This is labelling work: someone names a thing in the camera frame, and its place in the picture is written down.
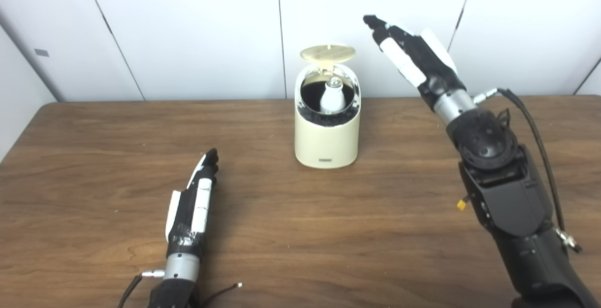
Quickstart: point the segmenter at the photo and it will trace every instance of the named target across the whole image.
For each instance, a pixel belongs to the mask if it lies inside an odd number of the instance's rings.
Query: robotic hand
[[[468,191],[464,201],[471,200],[520,293],[512,306],[599,308],[569,263],[567,246],[577,252],[579,246],[554,228],[553,207],[530,152],[518,143],[508,117],[504,120],[477,107],[498,91],[512,101],[519,99],[496,89],[472,99],[453,60],[430,30],[415,36],[375,15],[365,15],[363,21],[382,52],[447,127],[462,157],[459,172]]]
[[[217,150],[209,150],[194,169],[186,190],[171,195],[165,225],[167,265],[161,274],[163,280],[150,292],[148,308],[199,306],[194,294],[206,250],[204,231],[211,188],[219,170],[217,161]]]

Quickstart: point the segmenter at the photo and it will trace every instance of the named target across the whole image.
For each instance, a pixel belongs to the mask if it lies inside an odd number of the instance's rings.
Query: wood grain
[[[571,261],[601,299],[601,98],[524,101],[585,248]],[[212,308],[509,307],[516,294],[491,237],[471,208],[455,209],[458,155],[420,99],[365,100],[359,157],[343,169],[300,165],[293,131],[291,100],[43,107],[0,165],[2,306],[116,306],[135,274],[164,266],[171,191],[217,147],[200,287],[244,287]],[[146,307],[156,283],[126,306]]]

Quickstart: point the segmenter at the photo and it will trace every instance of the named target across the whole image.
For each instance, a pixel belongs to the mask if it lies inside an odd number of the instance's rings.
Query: cable
[[[123,308],[123,305],[125,304],[125,300],[127,300],[129,295],[131,295],[131,292],[133,292],[133,289],[135,289],[135,287],[138,285],[138,283],[140,283],[140,281],[142,281],[142,274],[136,275],[133,278],[133,280],[131,280],[129,287],[127,287],[125,292],[123,292],[123,296],[121,297],[121,301],[119,301],[119,305],[117,306],[117,308]]]
[[[225,289],[221,289],[220,291],[218,291],[217,293],[211,295],[210,297],[208,297],[206,300],[204,300],[204,302],[199,306],[200,308],[205,308],[209,303],[211,303],[211,301],[213,301],[213,299],[215,299],[216,297],[218,297],[219,295],[231,291],[232,289],[236,289],[242,287],[242,282],[238,282],[238,283],[234,283],[233,285],[225,288]]]
[[[547,151],[545,150],[545,145],[543,145],[543,140],[540,137],[539,130],[536,128],[536,124],[534,123],[534,119],[526,109],[524,103],[515,95],[511,90],[499,88],[498,91],[505,96],[505,98],[509,99],[511,102],[517,106],[520,111],[526,117],[526,121],[528,121],[528,125],[530,125],[530,129],[532,130],[532,134],[534,134],[534,139],[536,140],[536,145],[539,146],[540,155],[543,158],[543,164],[545,165],[545,171],[547,172],[547,178],[549,178],[549,186],[551,188],[551,195],[553,198],[553,205],[555,207],[555,214],[557,216],[557,224],[562,231],[565,231],[565,224],[562,212],[562,204],[560,203],[560,197],[557,193],[557,186],[555,184],[555,177],[553,176],[553,171],[551,170],[551,165],[549,163],[549,157],[547,156]]]

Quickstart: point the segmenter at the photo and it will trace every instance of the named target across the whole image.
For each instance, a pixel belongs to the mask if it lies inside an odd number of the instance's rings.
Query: hinged lid
[[[346,62],[353,58],[355,51],[352,47],[346,45],[325,44],[312,46],[300,52],[300,56],[308,61],[319,64],[319,67],[326,73],[333,71],[335,62]]]

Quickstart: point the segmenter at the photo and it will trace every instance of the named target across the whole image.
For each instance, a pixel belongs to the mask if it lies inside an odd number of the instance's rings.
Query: white bottle
[[[332,114],[344,109],[346,100],[344,99],[342,86],[343,81],[339,77],[331,77],[326,81],[326,90],[320,101],[322,113]]]

